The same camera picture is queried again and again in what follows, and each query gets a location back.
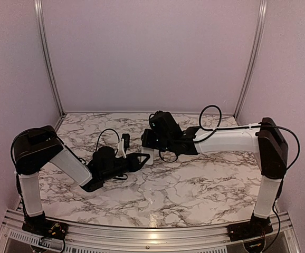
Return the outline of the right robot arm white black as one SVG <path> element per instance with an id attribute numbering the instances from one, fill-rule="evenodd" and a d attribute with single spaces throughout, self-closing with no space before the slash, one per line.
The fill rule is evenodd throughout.
<path id="1" fill-rule="evenodd" d="M 169 112 L 157 111 L 148 122 L 141 146 L 149 154 L 157 150 L 176 156 L 208 152 L 249 152 L 257 156 L 262 178 L 245 232 L 256 236 L 265 228 L 288 170 L 288 143 L 271 118 L 237 127 L 205 129 L 199 125 L 182 130 Z"/>

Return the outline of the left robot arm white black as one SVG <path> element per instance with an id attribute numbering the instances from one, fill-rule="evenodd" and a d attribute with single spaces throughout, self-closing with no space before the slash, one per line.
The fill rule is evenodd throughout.
<path id="1" fill-rule="evenodd" d="M 85 163 L 58 137 L 49 125 L 31 128 L 17 135 L 11 144 L 18 193 L 22 199 L 25 222 L 38 234 L 50 230 L 40 196 L 39 173 L 52 164 L 85 192 L 94 192 L 107 180 L 139 171 L 150 159 L 148 153 L 125 153 L 126 142 L 119 141 L 119 151 L 111 147 L 97 149 L 92 160 Z"/>

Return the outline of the white remote control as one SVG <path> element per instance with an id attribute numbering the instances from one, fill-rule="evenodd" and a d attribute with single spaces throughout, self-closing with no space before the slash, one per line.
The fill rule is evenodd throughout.
<path id="1" fill-rule="evenodd" d="M 142 156 L 140 157 L 140 162 L 144 163 L 145 165 L 153 165 L 155 156 L 157 155 L 156 149 L 141 147 Z"/>

